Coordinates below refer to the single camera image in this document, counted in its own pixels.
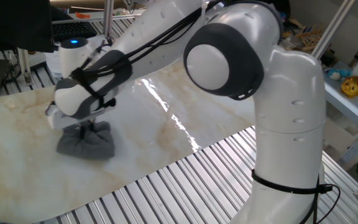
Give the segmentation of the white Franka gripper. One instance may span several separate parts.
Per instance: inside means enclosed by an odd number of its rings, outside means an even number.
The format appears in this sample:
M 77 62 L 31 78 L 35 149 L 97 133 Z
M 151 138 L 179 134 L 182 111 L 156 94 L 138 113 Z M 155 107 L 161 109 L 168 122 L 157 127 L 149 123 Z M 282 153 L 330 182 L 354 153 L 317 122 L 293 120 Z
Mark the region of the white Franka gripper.
M 114 108 L 114 106 L 102 108 L 100 110 L 92 112 L 89 116 L 85 118 L 76 119 L 63 114 L 56 105 L 50 104 L 45 111 L 45 115 L 47 116 L 47 121 L 52 129 L 60 130 L 69 126 L 73 126 L 74 124 L 89 120 L 89 128 L 90 130 L 94 131 L 94 119 L 98 116 L 101 116 L 102 114 L 110 112 Z M 84 138 L 84 135 L 85 127 L 83 125 L 80 125 L 79 137 Z

